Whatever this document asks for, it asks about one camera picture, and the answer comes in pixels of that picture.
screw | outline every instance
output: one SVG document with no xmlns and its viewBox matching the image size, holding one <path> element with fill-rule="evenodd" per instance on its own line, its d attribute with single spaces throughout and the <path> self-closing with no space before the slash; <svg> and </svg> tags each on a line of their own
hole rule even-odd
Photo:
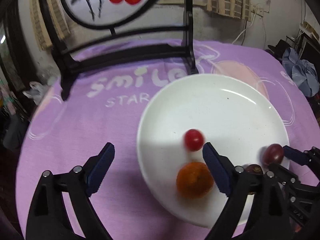
<svg viewBox="0 0 320 240">
<path fill-rule="evenodd" d="M 42 173 L 42 176 L 44 176 L 45 178 L 48 177 L 50 175 L 50 171 L 44 171 Z"/>
<path fill-rule="evenodd" d="M 79 173 L 80 171 L 82 171 L 82 167 L 81 166 L 76 166 L 76 167 L 73 168 L 73 171 L 75 173 Z"/>
<path fill-rule="evenodd" d="M 235 167 L 236 172 L 242 173 L 244 169 L 241 166 L 236 166 Z"/>
<path fill-rule="evenodd" d="M 274 175 L 275 175 L 275 174 L 274 174 L 272 171 L 267 171 L 267 176 L 268 176 L 269 178 L 273 178 Z"/>
</svg>

white cable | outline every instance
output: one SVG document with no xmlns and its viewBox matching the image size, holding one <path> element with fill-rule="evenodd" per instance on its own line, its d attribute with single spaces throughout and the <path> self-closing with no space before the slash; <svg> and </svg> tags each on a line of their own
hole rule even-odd
<svg viewBox="0 0 320 240">
<path fill-rule="evenodd" d="M 256 17 L 256 13 L 254 14 L 254 16 L 253 16 L 253 18 L 252 18 L 252 23 L 250 24 L 250 26 L 247 27 L 247 28 L 245 28 L 242 32 L 240 32 L 240 34 L 238 35 L 238 37 L 237 37 L 231 44 L 234 44 L 234 43 L 239 39 L 239 37 L 242 35 L 242 33 L 244 33 L 247 29 L 249 29 L 249 28 L 252 26 L 255 17 Z"/>
<path fill-rule="evenodd" d="M 296 40 L 298 40 L 298 38 L 301 36 L 301 34 L 303 34 L 304 33 L 304 31 L 303 30 L 299 30 L 299 32 L 298 32 L 298 36 L 297 36 L 297 38 L 296 38 Z"/>
</svg>

peach print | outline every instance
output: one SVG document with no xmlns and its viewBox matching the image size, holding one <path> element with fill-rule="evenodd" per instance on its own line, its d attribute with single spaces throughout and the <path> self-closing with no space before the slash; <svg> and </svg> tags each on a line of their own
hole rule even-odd
<svg viewBox="0 0 320 240">
<path fill-rule="evenodd" d="M 261 79 L 258 77 L 258 75 L 246 65 L 229 60 L 212 62 L 212 64 L 212 74 L 220 74 L 241 80 L 242 82 L 254 87 L 269 100 L 269 95 L 265 85 L 263 82 L 261 82 Z"/>
<path fill-rule="evenodd" d="M 54 88 L 51 87 L 49 88 L 49 90 L 47 91 L 46 95 L 44 96 L 44 98 L 42 99 L 40 105 L 38 106 L 38 108 L 36 109 L 33 118 L 36 117 L 40 112 L 42 112 L 45 107 L 50 103 L 52 97 L 54 94 Z"/>
</svg>

table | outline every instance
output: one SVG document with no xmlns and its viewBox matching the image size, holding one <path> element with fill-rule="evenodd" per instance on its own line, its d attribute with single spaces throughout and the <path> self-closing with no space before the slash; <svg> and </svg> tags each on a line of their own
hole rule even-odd
<svg viewBox="0 0 320 240">
<path fill-rule="evenodd" d="M 148 42 L 129 42 L 122 49 Z M 75 59 L 109 49 L 95 46 Z M 302 151 L 312 146 L 320 148 L 320 129 L 306 98 L 271 55 L 260 49 L 215 41 L 195 41 L 194 52 L 200 73 L 235 77 L 268 98 L 283 119 L 291 147 Z M 136 155 L 137 127 L 148 101 L 169 82 L 185 75 L 182 59 L 120 65 L 81 76 L 66 102 L 61 100 L 57 81 L 38 107 L 20 155 L 16 203 L 23 234 L 41 173 L 68 172 L 111 142 L 116 149 L 115 159 L 99 191 L 90 198 L 110 235 L 130 240 L 204 239 L 209 229 L 178 220 L 155 200 L 143 181 Z M 302 183 L 318 183 L 309 168 L 292 163 L 291 169 Z M 64 199 L 74 231 L 82 235 L 68 194 Z"/>
</svg>

white wall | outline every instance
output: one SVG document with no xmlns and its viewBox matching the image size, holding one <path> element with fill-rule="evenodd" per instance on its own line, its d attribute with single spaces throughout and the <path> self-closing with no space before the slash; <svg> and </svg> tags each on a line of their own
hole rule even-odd
<svg viewBox="0 0 320 240">
<path fill-rule="evenodd" d="M 252 4 L 262 3 L 266 0 L 251 0 Z M 267 4 L 260 4 L 268 10 Z M 276 45 L 279 39 L 296 37 L 301 23 L 301 10 L 304 10 L 304 2 L 302 6 L 301 0 L 271 0 L 270 13 L 265 13 L 263 20 L 266 30 L 266 48 L 268 44 Z M 46 68 L 54 65 L 51 56 L 39 51 L 33 34 L 33 29 L 29 13 L 29 0 L 19 0 L 19 12 L 22 21 L 22 27 L 30 52 L 38 68 Z M 211 14 L 202 8 L 194 8 L 194 38 L 196 40 L 217 40 L 221 42 L 232 42 L 244 28 L 244 20 L 223 17 L 217 14 Z M 182 23 L 183 8 L 179 6 L 163 6 L 155 5 L 146 14 L 134 22 L 125 25 L 119 29 L 130 29 L 135 27 L 152 26 L 152 25 L 171 25 Z M 320 34 L 320 26 L 316 22 L 310 9 L 306 10 L 306 20 L 310 20 L 310 24 Z M 109 31 L 94 31 L 76 26 L 72 29 L 72 38 L 67 40 L 69 47 L 77 46 L 83 42 L 99 38 Z M 138 38 L 181 38 L 177 33 L 157 33 L 142 35 Z M 240 37 L 236 44 L 241 44 L 243 37 Z M 262 19 L 256 16 L 255 21 L 250 29 L 246 32 L 244 46 L 264 48 L 265 32 Z"/>
</svg>

